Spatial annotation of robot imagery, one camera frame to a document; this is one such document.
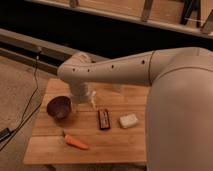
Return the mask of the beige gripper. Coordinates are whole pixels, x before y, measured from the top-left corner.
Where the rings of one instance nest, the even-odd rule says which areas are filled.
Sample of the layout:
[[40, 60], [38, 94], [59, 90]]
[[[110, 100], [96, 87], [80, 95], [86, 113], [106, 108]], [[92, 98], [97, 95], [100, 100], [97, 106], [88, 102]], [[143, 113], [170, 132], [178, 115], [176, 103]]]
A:
[[70, 95], [74, 103], [87, 103], [90, 97], [90, 91], [86, 83], [72, 83], [70, 86]]

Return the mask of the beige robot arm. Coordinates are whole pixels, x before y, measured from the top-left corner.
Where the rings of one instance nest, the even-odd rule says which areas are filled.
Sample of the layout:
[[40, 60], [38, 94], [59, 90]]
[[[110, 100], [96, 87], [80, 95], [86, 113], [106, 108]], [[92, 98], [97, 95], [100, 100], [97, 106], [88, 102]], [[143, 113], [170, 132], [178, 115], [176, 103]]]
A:
[[172, 48], [96, 63], [77, 52], [57, 76], [79, 102], [89, 82], [148, 86], [147, 170], [213, 171], [213, 51]]

